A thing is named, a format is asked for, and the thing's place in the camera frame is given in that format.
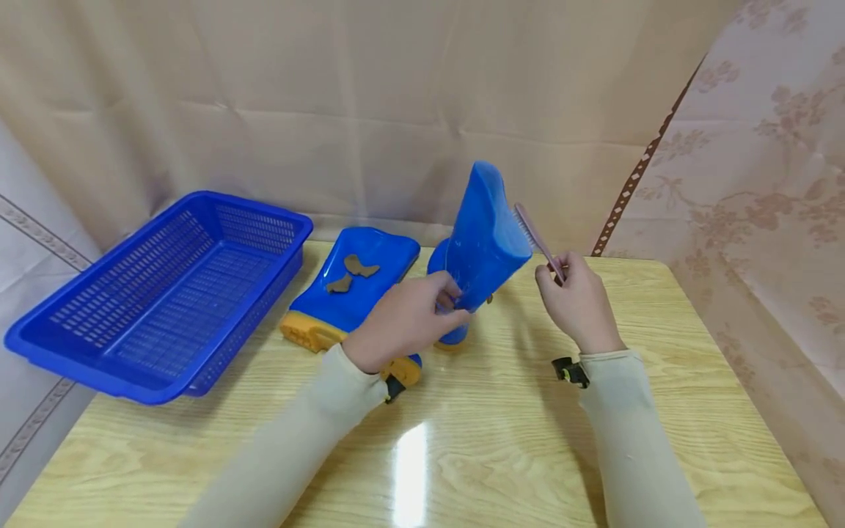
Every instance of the table surface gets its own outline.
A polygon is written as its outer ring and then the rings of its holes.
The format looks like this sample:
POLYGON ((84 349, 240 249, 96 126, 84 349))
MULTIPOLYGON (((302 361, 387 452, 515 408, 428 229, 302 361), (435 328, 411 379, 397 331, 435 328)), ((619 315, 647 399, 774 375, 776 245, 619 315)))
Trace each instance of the table surface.
MULTIPOLYGON (((276 328, 330 250, 303 269, 202 399, 144 407, 98 395, 8 522, 174 526, 237 446, 313 376, 276 328)), ((424 273, 424 248, 409 276, 424 273)), ((548 319, 535 257, 474 318, 466 349, 423 355, 419 385, 337 446, 285 526, 606 525, 578 389, 549 361, 576 352, 548 319)), ((651 377, 709 526, 825 526, 669 269, 591 259, 651 377)))

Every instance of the decorative border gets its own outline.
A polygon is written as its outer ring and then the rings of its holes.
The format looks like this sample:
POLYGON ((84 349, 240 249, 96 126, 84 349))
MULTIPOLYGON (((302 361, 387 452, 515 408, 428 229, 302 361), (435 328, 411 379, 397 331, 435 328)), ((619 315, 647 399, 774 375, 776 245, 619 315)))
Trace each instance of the decorative border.
POLYGON ((613 231, 616 228, 616 225, 619 223, 619 219, 622 218, 622 213, 625 211, 625 206, 629 203, 629 198, 634 191, 636 190, 636 186, 640 184, 640 179, 642 178, 643 174, 645 174, 646 169, 648 168, 648 164, 651 162, 651 158, 654 156, 655 150, 657 150, 657 146, 660 144, 660 140, 663 139, 663 135, 666 133, 666 130, 669 128, 669 123, 672 122, 672 118, 675 117, 675 112, 678 111, 678 107, 681 106, 681 101, 684 100, 684 96, 686 95, 687 90, 690 89, 690 84, 692 84, 693 79, 695 79, 695 75, 698 73, 698 69, 701 68, 701 64, 704 62, 704 59, 701 59, 701 62, 698 63, 698 66, 695 67, 695 71, 690 76, 690 80, 687 81, 686 86, 683 90, 681 90, 681 95, 678 96, 678 99, 675 101, 675 104, 672 105, 672 110, 666 116, 666 119, 663 119, 663 125, 660 127, 660 130, 657 132, 657 137, 654 138, 651 143, 648 144, 646 147, 646 153, 642 155, 640 161, 634 167, 634 171, 631 172, 631 175, 628 176, 628 180, 622 187, 622 191, 619 193, 619 196, 616 198, 616 203, 613 204, 613 208, 610 210, 610 215, 608 215, 607 221, 604 222, 604 229, 602 233, 598 236, 598 240, 596 240, 596 245, 592 249, 592 253, 590 256, 592 257, 601 257, 604 248, 608 245, 608 241, 610 241, 611 235, 613 235, 613 231))
POLYGON ((59 257, 71 268, 81 272, 91 265, 82 253, 28 215, 12 200, 0 194, 0 219, 24 233, 30 240, 59 257))
MULTIPOLYGON (((81 273, 91 266, 91 261, 87 257, 2 194, 0 194, 0 219, 5 220, 11 227, 56 255, 76 271, 81 273)), ((59 379, 20 426, 8 445, 0 451, 0 487, 32 438, 75 385, 76 383, 71 379, 59 379)))

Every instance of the sleeve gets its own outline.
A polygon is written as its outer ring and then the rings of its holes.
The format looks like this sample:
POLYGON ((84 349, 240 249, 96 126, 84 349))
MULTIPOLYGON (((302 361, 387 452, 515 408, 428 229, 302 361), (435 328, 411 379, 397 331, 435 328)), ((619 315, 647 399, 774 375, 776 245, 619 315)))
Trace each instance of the sleeve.
POLYGON ((331 450, 386 397, 378 374, 333 346, 316 378, 240 448, 180 526, 278 528, 331 450))
POLYGON ((591 381, 581 407, 596 434, 609 525, 706 526, 663 431, 639 354, 581 356, 581 364, 591 381))

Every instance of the pink brush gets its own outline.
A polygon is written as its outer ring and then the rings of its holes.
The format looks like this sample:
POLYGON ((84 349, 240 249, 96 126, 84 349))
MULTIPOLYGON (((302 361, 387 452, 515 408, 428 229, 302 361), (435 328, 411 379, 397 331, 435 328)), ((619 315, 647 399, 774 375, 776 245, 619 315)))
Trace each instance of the pink brush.
POLYGON ((543 243, 542 239, 540 238, 540 233, 537 232, 537 229, 534 228, 534 224, 532 224, 531 219, 528 218, 528 213, 522 204, 514 204, 514 218, 516 218, 516 222, 520 225, 520 229, 522 229, 522 233, 528 239, 528 242, 531 243, 532 246, 542 251, 542 254, 546 255, 546 259, 548 259, 548 264, 552 266, 554 269, 554 273, 558 276, 558 284, 563 285, 564 279, 566 275, 564 275, 564 271, 558 266, 558 263, 554 260, 552 253, 548 250, 548 246, 543 243))

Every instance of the patterned fabric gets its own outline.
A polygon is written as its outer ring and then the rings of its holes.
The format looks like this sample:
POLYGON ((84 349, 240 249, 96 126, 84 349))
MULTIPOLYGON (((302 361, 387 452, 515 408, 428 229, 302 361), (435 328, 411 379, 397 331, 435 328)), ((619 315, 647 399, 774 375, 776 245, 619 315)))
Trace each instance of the patterned fabric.
POLYGON ((670 265, 831 525, 845 525, 845 3, 752 0, 607 241, 670 265))

